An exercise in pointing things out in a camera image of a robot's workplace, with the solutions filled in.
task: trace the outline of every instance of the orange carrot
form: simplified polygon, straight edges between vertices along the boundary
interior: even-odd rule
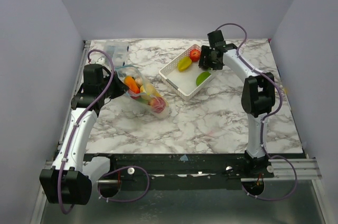
[[[139,94],[139,88],[135,80],[131,76],[126,76],[124,83],[129,87],[129,89],[135,94]]]

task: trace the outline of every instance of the toy fruit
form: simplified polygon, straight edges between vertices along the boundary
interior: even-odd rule
[[[142,94],[141,95],[141,98],[144,99],[144,100],[151,100],[152,98],[149,96],[149,94],[147,94],[146,90],[144,89],[144,86],[141,86],[139,88],[139,91],[140,93]]]
[[[143,85],[143,87],[148,95],[156,95],[157,91],[151,83],[146,83],[145,85]]]
[[[177,69],[182,72],[186,70],[192,63],[192,60],[189,57],[182,58],[177,64]]]
[[[161,113],[164,111],[166,103],[162,97],[154,97],[150,100],[149,105],[151,106],[153,112]]]
[[[142,81],[142,78],[141,77],[137,77],[135,79],[135,82],[137,84],[137,86],[140,88],[142,85],[143,85],[143,81]]]
[[[208,71],[202,72],[200,75],[198,75],[196,79],[196,85],[199,86],[200,84],[202,84],[202,82],[205,81],[210,75],[211,74]]]
[[[124,83],[129,87],[129,89],[135,93],[135,94],[139,94],[139,88],[135,82],[135,80],[131,77],[131,76],[126,76]]]
[[[192,60],[192,62],[197,62],[199,61],[201,56],[201,51],[198,49],[193,49],[190,53],[189,53],[189,57]]]

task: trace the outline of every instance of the toy tomato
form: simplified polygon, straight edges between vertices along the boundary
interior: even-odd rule
[[[192,60],[192,62],[199,61],[200,56],[201,56],[201,51],[199,51],[198,49],[193,49],[189,54],[189,57]]]

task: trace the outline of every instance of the black base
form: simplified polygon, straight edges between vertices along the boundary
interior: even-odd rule
[[[282,154],[287,158],[305,158],[304,154]],[[258,178],[262,173],[264,178],[274,175],[267,172],[269,164],[266,157],[251,159],[245,154],[86,154],[85,161],[94,156],[105,156],[114,160],[116,165],[112,170],[136,165],[144,168],[151,176],[150,190],[208,190],[227,189],[241,190],[242,178]],[[210,174],[192,176],[192,174]],[[116,176],[102,179],[116,179]],[[146,188],[146,177],[135,169],[133,175],[126,170],[121,172],[121,190],[143,191]],[[102,185],[109,193],[109,184]],[[111,194],[116,192],[116,185],[111,185]]]
[[[42,170],[40,183],[48,202],[58,203],[58,170]],[[91,181],[79,171],[64,171],[61,180],[62,202],[87,204],[91,195]]]

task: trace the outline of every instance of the plastic bag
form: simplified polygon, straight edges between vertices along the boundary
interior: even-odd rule
[[[115,69],[120,80],[129,87],[126,95],[136,100],[158,118],[169,115],[170,109],[166,99],[134,66],[123,66]]]

